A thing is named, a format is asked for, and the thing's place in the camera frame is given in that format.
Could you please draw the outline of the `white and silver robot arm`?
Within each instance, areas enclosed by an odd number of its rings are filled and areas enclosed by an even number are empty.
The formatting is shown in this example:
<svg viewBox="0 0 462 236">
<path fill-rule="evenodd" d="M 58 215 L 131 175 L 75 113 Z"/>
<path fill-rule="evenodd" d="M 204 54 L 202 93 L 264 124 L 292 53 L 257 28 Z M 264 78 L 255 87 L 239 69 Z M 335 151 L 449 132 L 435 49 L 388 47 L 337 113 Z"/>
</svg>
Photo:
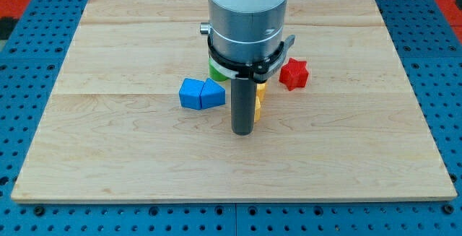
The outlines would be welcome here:
<svg viewBox="0 0 462 236">
<path fill-rule="evenodd" d="M 258 84 L 283 65 L 295 36 L 282 37 L 287 0 L 208 0 L 209 62 L 231 81 L 231 126 L 241 136 L 253 131 Z"/>
</svg>

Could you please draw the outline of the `black clamp ring mount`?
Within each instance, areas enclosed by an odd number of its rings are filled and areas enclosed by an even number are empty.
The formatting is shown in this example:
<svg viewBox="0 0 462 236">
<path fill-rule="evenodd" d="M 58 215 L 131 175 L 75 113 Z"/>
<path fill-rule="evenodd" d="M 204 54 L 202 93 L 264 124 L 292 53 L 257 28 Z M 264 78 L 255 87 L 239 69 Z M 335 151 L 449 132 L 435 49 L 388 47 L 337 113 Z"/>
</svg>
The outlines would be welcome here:
<svg viewBox="0 0 462 236">
<path fill-rule="evenodd" d="M 212 40 L 207 37 L 207 45 L 209 49 L 209 57 L 212 60 L 211 65 L 221 75 L 228 79 L 236 79 L 242 77 L 250 79 L 255 83 L 265 83 L 273 76 L 285 62 L 287 52 L 295 43 L 295 35 L 289 35 L 285 41 L 281 41 L 277 49 L 268 57 L 260 61 L 250 63 L 240 63 L 231 61 L 217 52 L 212 45 Z"/>
</svg>

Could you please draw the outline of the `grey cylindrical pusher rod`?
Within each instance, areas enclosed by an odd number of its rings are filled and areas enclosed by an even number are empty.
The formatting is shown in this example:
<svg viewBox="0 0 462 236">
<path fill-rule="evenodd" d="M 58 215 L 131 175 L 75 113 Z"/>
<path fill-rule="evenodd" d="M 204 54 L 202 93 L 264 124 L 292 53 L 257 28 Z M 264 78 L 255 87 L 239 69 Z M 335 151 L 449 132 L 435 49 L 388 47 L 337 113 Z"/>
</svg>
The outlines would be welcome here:
<svg viewBox="0 0 462 236">
<path fill-rule="evenodd" d="M 232 131 L 240 136 L 253 131 L 256 107 L 256 88 L 254 81 L 236 78 L 231 81 L 231 124 Z"/>
</svg>

